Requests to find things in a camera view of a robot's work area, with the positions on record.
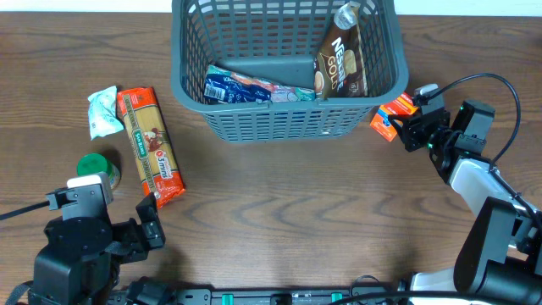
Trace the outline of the orange spaghetti packet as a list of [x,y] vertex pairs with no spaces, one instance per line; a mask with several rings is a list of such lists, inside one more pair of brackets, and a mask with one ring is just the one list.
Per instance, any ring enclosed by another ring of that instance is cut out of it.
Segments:
[[162,208],[185,192],[155,92],[138,87],[117,94],[117,104],[145,194]]

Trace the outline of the brown Nescafe Gold pouch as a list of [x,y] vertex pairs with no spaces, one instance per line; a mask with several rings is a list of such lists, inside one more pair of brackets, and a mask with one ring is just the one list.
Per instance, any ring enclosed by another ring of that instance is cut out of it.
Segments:
[[337,9],[316,54],[314,91],[319,99],[368,94],[359,8],[359,3],[348,2]]

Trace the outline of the blue Kleenex tissue pack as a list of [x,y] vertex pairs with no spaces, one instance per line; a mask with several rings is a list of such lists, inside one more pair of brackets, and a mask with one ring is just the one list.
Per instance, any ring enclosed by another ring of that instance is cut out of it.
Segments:
[[215,65],[207,67],[203,96],[214,104],[312,102],[312,89],[284,86]]

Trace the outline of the grey plastic basket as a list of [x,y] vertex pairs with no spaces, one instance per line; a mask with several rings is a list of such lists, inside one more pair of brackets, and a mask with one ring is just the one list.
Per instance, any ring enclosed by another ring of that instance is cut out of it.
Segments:
[[215,65],[281,85],[313,88],[313,61],[338,1],[174,0],[171,89],[230,142],[333,138],[351,132],[372,108],[399,97],[409,74],[391,1],[363,1],[358,21],[364,97],[313,102],[213,103],[205,89]]

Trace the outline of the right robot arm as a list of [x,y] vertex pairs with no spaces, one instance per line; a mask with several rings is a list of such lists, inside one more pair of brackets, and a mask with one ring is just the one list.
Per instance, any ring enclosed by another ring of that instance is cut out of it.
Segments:
[[476,219],[454,267],[412,277],[410,291],[449,291],[519,304],[541,302],[541,214],[502,179],[482,151],[494,109],[466,100],[455,119],[444,108],[391,115],[407,151],[429,149],[442,180]]

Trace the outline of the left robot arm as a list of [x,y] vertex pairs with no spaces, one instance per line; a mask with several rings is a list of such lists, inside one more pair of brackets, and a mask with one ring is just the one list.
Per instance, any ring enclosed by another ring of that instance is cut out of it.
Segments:
[[147,259],[166,237],[155,196],[135,209],[139,220],[114,224],[100,184],[59,189],[46,195],[62,216],[47,223],[47,244],[34,262],[30,304],[98,304],[118,283],[119,266]]

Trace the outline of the green lid spice jar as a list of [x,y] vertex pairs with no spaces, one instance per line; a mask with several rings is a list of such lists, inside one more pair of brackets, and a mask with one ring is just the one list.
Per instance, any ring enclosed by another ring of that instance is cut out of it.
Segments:
[[76,172],[78,176],[104,172],[108,175],[112,189],[118,186],[121,179],[118,167],[99,153],[90,153],[81,158],[77,164]]

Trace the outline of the white green sachet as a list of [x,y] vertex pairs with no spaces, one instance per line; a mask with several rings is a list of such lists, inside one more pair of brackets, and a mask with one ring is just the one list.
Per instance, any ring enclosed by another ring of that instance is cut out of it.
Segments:
[[122,131],[123,124],[117,118],[117,87],[110,86],[92,93],[88,97],[88,120],[90,137],[93,141]]

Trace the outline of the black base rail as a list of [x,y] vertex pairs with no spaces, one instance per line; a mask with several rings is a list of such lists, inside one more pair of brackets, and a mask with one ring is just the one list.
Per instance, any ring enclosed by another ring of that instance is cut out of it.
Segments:
[[307,289],[214,290],[210,287],[178,289],[143,277],[120,290],[114,290],[107,305],[176,304],[176,305],[313,305],[330,304],[348,297],[386,293],[378,282],[349,287]]

